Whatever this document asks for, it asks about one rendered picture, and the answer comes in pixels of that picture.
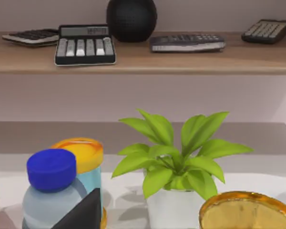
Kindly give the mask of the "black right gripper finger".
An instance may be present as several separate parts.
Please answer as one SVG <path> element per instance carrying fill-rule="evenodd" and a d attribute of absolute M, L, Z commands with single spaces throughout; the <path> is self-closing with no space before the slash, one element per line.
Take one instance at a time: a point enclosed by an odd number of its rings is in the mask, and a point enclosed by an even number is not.
<path fill-rule="evenodd" d="M 101 194 L 95 188 L 51 229 L 101 229 Z"/>

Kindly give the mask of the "clear bottle with blue cap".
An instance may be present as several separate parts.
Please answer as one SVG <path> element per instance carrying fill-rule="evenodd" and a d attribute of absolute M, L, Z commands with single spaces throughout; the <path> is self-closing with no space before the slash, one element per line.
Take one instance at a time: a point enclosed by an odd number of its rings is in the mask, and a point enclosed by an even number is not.
<path fill-rule="evenodd" d="M 30 186 L 22 209 L 28 229 L 51 229 L 87 195 L 70 151 L 39 151 L 27 160 L 26 169 Z"/>

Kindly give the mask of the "light blue bottle orange lid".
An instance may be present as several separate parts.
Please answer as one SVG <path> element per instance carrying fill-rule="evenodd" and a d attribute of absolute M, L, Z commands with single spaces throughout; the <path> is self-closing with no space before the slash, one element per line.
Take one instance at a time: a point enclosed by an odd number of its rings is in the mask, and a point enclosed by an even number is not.
<path fill-rule="evenodd" d="M 103 145 L 99 141 L 86 137 L 74 137 L 61 140 L 51 146 L 72 152 L 76 157 L 77 178 L 85 187 L 87 194 L 94 189 L 100 190 L 101 225 L 107 227 L 107 212 L 103 207 L 101 165 L 103 162 Z"/>

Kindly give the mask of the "green plant in white pot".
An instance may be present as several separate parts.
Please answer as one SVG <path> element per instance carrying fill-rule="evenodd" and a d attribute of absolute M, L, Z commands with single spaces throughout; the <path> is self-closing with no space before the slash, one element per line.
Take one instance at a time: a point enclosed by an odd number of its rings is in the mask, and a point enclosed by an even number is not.
<path fill-rule="evenodd" d="M 121 122 L 152 145 L 135 143 L 122 149 L 123 159 L 112 176 L 143 170 L 150 229 L 197 229 L 200 207 L 218 193 L 215 181 L 225 181 L 216 159 L 250 153 L 252 148 L 213 138 L 227 111 L 187 119 L 181 128 L 181 148 L 174 145 L 174 129 L 164 116 L 144 110 L 140 114 L 141 118 L 127 117 Z"/>

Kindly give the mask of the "wooden shelf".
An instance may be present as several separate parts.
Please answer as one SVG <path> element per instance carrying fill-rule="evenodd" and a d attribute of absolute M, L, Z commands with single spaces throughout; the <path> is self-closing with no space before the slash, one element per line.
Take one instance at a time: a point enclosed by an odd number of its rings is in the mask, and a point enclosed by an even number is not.
<path fill-rule="evenodd" d="M 2 40 L 0 73 L 11 74 L 181 74 L 286 75 L 286 37 L 273 45 L 246 43 L 238 32 L 223 32 L 226 47 L 217 53 L 151 53 L 149 44 L 115 42 L 116 63 L 57 67 L 54 47 L 25 48 Z"/>

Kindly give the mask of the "black calculator with upright display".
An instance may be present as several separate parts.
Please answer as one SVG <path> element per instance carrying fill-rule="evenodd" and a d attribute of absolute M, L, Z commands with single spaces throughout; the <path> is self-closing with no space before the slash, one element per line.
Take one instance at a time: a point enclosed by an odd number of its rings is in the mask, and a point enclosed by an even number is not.
<path fill-rule="evenodd" d="M 116 52 L 107 24 L 61 25 L 54 63 L 57 66 L 111 65 Z"/>

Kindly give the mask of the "flat black calculator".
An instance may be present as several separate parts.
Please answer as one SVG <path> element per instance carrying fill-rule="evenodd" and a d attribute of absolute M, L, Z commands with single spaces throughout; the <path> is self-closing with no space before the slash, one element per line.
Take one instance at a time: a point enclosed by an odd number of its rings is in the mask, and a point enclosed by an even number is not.
<path fill-rule="evenodd" d="M 26 30 L 2 35 L 2 39 L 32 47 L 49 46 L 56 45 L 59 39 L 59 33 L 56 29 Z"/>

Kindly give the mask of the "dark grey calculator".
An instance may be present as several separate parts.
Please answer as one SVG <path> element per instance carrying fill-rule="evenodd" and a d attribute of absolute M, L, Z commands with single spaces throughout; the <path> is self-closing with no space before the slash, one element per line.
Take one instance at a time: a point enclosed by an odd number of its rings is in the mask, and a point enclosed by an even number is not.
<path fill-rule="evenodd" d="M 151 52 L 220 52 L 226 47 L 223 37 L 215 34 L 177 34 L 151 37 Z"/>

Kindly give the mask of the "black round speaker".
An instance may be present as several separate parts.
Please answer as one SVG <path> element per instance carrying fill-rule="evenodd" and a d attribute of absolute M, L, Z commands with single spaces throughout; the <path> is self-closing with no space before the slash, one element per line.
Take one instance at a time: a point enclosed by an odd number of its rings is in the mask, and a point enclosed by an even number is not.
<path fill-rule="evenodd" d="M 144 42 L 156 27 L 156 5 L 154 0 L 109 0 L 106 22 L 118 41 Z"/>

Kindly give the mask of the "black calculator with beige keys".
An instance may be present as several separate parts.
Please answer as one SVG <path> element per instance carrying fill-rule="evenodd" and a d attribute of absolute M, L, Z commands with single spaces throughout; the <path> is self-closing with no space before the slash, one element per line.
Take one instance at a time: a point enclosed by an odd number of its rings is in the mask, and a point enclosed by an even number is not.
<path fill-rule="evenodd" d="M 241 35 L 249 43 L 275 44 L 286 37 L 286 20 L 262 19 Z"/>

